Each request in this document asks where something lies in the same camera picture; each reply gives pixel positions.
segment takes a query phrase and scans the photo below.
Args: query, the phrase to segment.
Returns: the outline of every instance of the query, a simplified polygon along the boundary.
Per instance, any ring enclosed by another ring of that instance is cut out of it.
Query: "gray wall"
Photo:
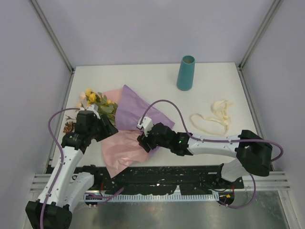
[[[28,1],[0,1],[0,28],[0,227],[20,229],[69,73]]]
[[[38,0],[72,65],[240,62],[272,0]]]
[[[305,212],[305,1],[286,0],[245,66],[265,135],[285,154],[276,163],[288,175]]]

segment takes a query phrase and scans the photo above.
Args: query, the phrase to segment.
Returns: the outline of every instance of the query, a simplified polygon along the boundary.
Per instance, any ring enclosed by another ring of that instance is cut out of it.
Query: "teal vase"
[[[193,86],[195,71],[195,58],[192,56],[185,56],[181,60],[180,69],[177,79],[177,87],[181,91],[188,91]]]

